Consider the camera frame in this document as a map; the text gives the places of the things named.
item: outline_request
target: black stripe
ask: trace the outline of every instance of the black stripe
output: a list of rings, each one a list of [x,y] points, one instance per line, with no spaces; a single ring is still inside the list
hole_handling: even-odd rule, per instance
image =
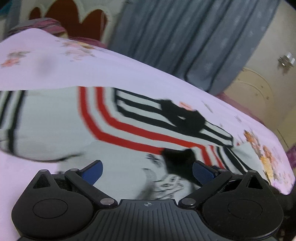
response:
[[[229,167],[227,166],[226,162],[224,161],[224,159],[223,159],[223,157],[221,155],[221,151],[220,151],[220,147],[219,146],[216,146],[216,151],[218,153],[218,156],[219,156],[220,160],[223,162],[223,165],[225,166],[225,168],[227,170],[229,170]]]
[[[3,119],[5,117],[5,113],[7,111],[7,106],[9,104],[9,102],[10,102],[10,98],[12,96],[12,93],[13,93],[13,91],[8,92],[7,97],[5,99],[5,102],[3,104],[3,107],[2,107],[2,110],[1,110],[1,115],[0,115],[0,128],[2,127]]]
[[[245,169],[247,169],[248,171],[252,170],[252,168],[250,168],[247,164],[245,164],[231,149],[229,150],[232,153],[232,155],[234,155],[237,158],[237,160],[241,163],[241,165],[245,167]]]
[[[208,126],[206,126],[206,125],[205,125],[204,129],[207,130],[207,131],[209,131],[209,132],[212,132],[214,135],[216,135],[216,136],[218,136],[218,137],[220,137],[220,138],[223,138],[223,139],[225,139],[225,140],[230,140],[230,141],[233,140],[233,137],[225,136],[225,135],[223,135],[223,134],[221,134],[221,133],[219,133],[219,132],[217,132],[217,131],[211,129],[210,127],[208,127]]]
[[[127,105],[138,108],[140,110],[145,110],[145,111],[148,111],[148,112],[158,113],[158,114],[162,115],[165,118],[167,118],[167,116],[164,116],[164,113],[163,113],[162,110],[157,109],[155,107],[152,107],[150,105],[139,104],[139,103],[136,103],[136,102],[133,102],[133,101],[130,101],[130,100],[119,97],[117,95],[117,90],[116,90],[116,91],[114,91],[114,99],[113,99],[113,101],[116,104],[117,111],[120,112],[123,116],[125,116],[127,118],[131,118],[131,119],[134,119],[134,120],[137,120],[137,121],[149,124],[149,125],[165,128],[167,130],[174,131],[176,133],[180,133],[180,134],[183,134],[183,135],[186,135],[186,136],[200,138],[200,139],[209,141],[211,143],[215,143],[215,144],[220,145],[220,146],[232,147],[232,142],[231,142],[230,145],[226,145],[223,142],[221,142],[220,140],[217,140],[217,139],[215,139],[215,138],[213,138],[211,136],[208,136],[207,134],[203,134],[203,133],[200,133],[200,132],[194,132],[192,129],[186,128],[186,126],[177,125],[176,123],[174,123],[175,124],[175,126],[174,126],[174,125],[171,125],[171,124],[169,124],[167,122],[164,122],[164,121],[161,121],[161,120],[156,120],[156,119],[153,119],[153,118],[150,118],[150,117],[142,116],[142,115],[130,112],[128,110],[125,110],[123,107],[121,107],[120,105],[117,104],[117,100],[122,100]]]
[[[18,100],[17,106],[15,108],[15,113],[13,116],[13,121],[12,124],[10,126],[10,129],[8,130],[8,150],[14,154],[15,153],[15,148],[14,148],[14,141],[15,141],[15,129],[17,128],[17,123],[18,123],[18,119],[19,119],[19,115],[20,115],[20,109],[25,97],[25,93],[26,91],[21,91],[20,94],[20,98]]]
[[[133,92],[130,92],[130,91],[126,91],[126,90],[121,90],[121,89],[117,89],[117,88],[114,88],[114,92],[116,93],[116,91],[121,91],[121,92],[124,92],[124,93],[127,93],[127,94],[130,94],[130,95],[133,95],[133,96],[136,96],[136,97],[139,97],[141,99],[146,99],[146,100],[150,100],[150,101],[153,101],[155,103],[160,103],[160,100],[155,100],[155,99],[152,99],[152,98],[149,98],[147,96],[144,96],[144,95],[140,95],[140,94],[136,94],[136,93],[133,93]]]
[[[127,118],[132,118],[134,120],[137,120],[137,121],[149,124],[149,125],[165,128],[167,130],[174,131],[174,132],[186,135],[186,136],[192,136],[192,137],[196,137],[196,138],[199,138],[199,139],[203,139],[203,140],[215,143],[215,144],[220,145],[220,146],[229,146],[229,147],[231,147],[231,145],[226,145],[226,144],[222,143],[221,141],[219,141],[219,140],[217,140],[217,139],[215,139],[215,138],[213,138],[211,136],[208,136],[206,134],[203,134],[203,133],[198,133],[198,134],[188,133],[188,132],[183,131],[182,129],[180,129],[180,128],[176,127],[176,126],[170,125],[167,122],[164,122],[164,121],[161,121],[161,120],[156,120],[156,119],[149,118],[149,117],[146,117],[146,116],[142,116],[142,115],[139,115],[139,114],[136,114],[136,113],[133,113],[133,112],[129,112],[129,111],[125,110],[124,108],[122,108],[119,105],[117,105],[117,110],[123,116],[125,116]]]
[[[158,113],[160,115],[162,114],[162,111],[160,109],[155,108],[155,107],[153,107],[151,105],[140,104],[140,103],[128,100],[128,99],[124,99],[124,98],[122,98],[122,97],[120,97],[118,95],[117,95],[117,100],[121,100],[124,103],[126,103],[127,105],[138,108],[140,110],[145,110],[145,111],[149,111],[149,112],[153,112],[153,113]]]
[[[247,172],[242,167],[243,161],[240,160],[236,155],[234,155],[229,148],[223,147],[223,150],[232,164],[241,172],[241,174],[245,175]],[[246,164],[244,164],[243,166],[247,167],[247,170],[251,170]]]

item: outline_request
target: beige wall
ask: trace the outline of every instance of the beige wall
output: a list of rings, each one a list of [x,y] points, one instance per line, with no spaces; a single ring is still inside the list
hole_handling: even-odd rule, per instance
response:
[[[0,19],[0,42],[3,40],[5,30],[5,18]]]
[[[36,0],[22,0],[22,6],[20,11],[20,23],[28,20],[28,15],[30,14],[33,6],[35,5]]]
[[[296,10],[281,1],[277,13],[246,67],[262,75],[274,93],[277,126],[296,104],[296,67],[283,76],[277,59],[291,52],[296,58]]]
[[[277,136],[285,151],[296,143],[296,105],[279,125],[278,132]]]

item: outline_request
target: gray curtain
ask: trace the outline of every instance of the gray curtain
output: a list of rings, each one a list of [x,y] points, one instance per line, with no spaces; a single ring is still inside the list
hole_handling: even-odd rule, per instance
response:
[[[259,44],[280,0],[130,0],[109,49],[216,95]]]
[[[22,0],[11,0],[12,4],[6,16],[4,38],[7,37],[8,31],[18,25],[20,20],[20,10],[22,7]]]

